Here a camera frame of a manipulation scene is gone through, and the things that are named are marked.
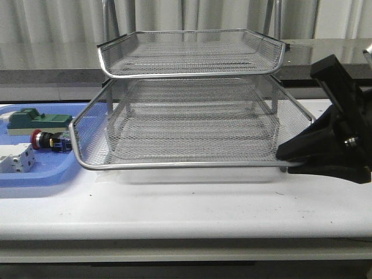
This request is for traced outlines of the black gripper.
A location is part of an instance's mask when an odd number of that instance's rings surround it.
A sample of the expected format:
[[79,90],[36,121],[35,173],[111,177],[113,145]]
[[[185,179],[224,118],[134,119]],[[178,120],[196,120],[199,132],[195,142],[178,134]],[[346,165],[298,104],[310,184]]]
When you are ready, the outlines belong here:
[[332,102],[312,125],[281,144],[276,158],[301,162],[291,174],[371,182],[371,92],[362,91],[335,55],[314,63],[310,71]]

